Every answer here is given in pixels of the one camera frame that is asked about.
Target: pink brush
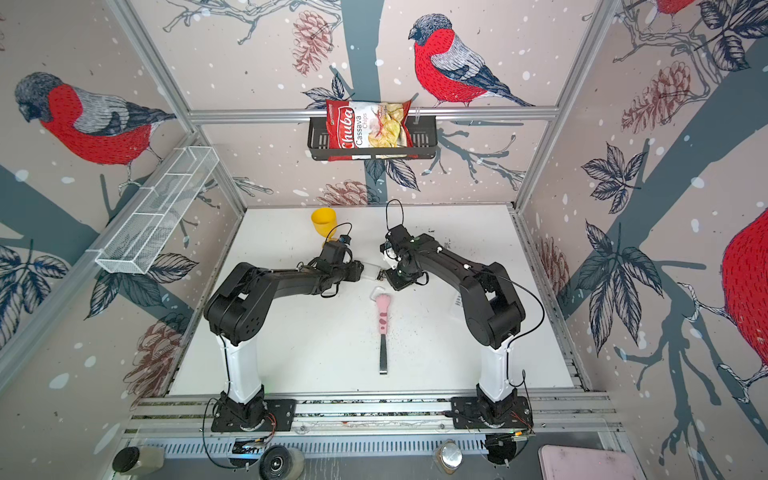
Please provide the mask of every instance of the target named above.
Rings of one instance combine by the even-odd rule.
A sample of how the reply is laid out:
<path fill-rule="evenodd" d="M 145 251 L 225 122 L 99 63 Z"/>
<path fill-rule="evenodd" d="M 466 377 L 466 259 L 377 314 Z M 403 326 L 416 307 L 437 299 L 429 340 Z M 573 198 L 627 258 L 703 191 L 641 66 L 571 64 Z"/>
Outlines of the pink brush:
<path fill-rule="evenodd" d="M 386 328 L 387 328 L 387 309 L 392 299 L 386 293 L 376 297 L 376 306 L 379 308 L 379 333 L 382 336 L 381 351 L 379 354 L 379 373 L 386 375 Z"/>

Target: mounting plate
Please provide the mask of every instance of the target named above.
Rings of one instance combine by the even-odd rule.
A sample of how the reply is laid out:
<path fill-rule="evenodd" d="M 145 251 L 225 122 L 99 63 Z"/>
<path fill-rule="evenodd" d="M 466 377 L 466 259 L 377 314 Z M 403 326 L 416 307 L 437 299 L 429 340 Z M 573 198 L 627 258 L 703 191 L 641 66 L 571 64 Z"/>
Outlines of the mounting plate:
<path fill-rule="evenodd" d="M 478 406 L 477 397 L 468 396 L 456 396 L 451 398 L 451 412 L 453 412 L 453 428 L 454 429 L 487 429 L 486 425 L 482 421 L 474 421 L 470 419 L 480 419 L 481 413 Z M 524 396 L 516 396 L 512 403 L 512 408 L 502 420 L 502 425 L 499 429 L 519 429 L 529 430 L 526 426 L 533 425 L 533 415 L 531 414 L 531 407 L 528 404 L 528 399 Z"/>
<path fill-rule="evenodd" d="M 278 400 L 264 400 L 266 402 L 266 412 L 271 413 L 277 420 L 278 432 L 289 432 L 290 426 L 293 423 L 293 414 L 296 412 L 296 400 L 292 399 L 278 399 Z M 227 409 L 220 409 L 220 415 L 214 417 L 214 422 L 210 426 L 212 432 L 239 432 L 244 430 L 240 428 L 240 422 L 238 418 L 232 415 Z M 259 425 L 254 432 L 271 432 L 272 423 L 269 419 Z"/>

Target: bag of chips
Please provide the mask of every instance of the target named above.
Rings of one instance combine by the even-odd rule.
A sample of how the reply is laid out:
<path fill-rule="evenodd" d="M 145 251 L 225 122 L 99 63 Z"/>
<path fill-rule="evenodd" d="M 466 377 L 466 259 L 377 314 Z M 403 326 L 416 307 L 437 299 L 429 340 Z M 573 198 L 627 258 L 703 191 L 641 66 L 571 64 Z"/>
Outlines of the bag of chips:
<path fill-rule="evenodd" d="M 376 103 L 371 101 L 326 102 L 328 148 L 381 148 L 412 147 L 413 141 L 406 128 L 406 117 L 411 102 L 401 104 Z M 407 155 L 376 155 L 376 158 L 399 158 Z M 330 157 L 328 160 L 368 159 L 370 155 Z"/>

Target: white tabletop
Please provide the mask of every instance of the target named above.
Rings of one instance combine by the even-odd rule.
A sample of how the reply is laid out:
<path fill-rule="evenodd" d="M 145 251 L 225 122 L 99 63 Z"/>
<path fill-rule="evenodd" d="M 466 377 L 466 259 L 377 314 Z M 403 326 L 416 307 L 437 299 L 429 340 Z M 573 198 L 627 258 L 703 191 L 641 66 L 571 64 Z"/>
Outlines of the white tabletop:
<path fill-rule="evenodd" d="M 294 268 L 317 256 L 323 239 L 307 208 L 248 210 L 217 281 L 239 262 Z M 379 245 L 386 233 L 384 209 L 336 208 L 339 223 L 353 224 L 355 260 L 385 266 Z M 400 210 L 389 208 L 390 225 Z M 499 262 L 509 277 L 538 294 L 505 205 L 406 207 L 411 235 L 429 232 L 456 254 L 479 263 Z M 346 227 L 339 228 L 346 232 Z M 387 335 L 388 375 L 379 374 L 378 310 L 369 296 L 376 285 L 392 295 Z M 536 326 L 541 308 L 518 289 L 527 313 L 521 331 Z M 463 319 L 450 314 L 456 291 L 437 276 L 426 286 L 395 292 L 373 280 L 342 282 L 332 299 L 297 295 L 273 301 L 257 336 L 258 370 L 267 393 L 451 392 L 474 389 L 479 351 Z M 515 361 L 529 388 L 572 387 L 551 325 L 515 343 Z M 182 359 L 171 395 L 217 395 L 227 381 L 223 359 L 202 319 Z"/>

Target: metal shelf basket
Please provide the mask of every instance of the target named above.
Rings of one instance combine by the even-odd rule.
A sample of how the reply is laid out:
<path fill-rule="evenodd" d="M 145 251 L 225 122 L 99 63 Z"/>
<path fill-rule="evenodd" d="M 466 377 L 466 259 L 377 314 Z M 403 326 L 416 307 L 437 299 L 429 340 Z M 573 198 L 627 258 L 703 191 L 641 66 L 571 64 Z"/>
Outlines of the metal shelf basket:
<path fill-rule="evenodd" d="M 109 273 L 146 273 L 219 163 L 212 147 L 185 147 L 152 187 L 96 263 Z"/>

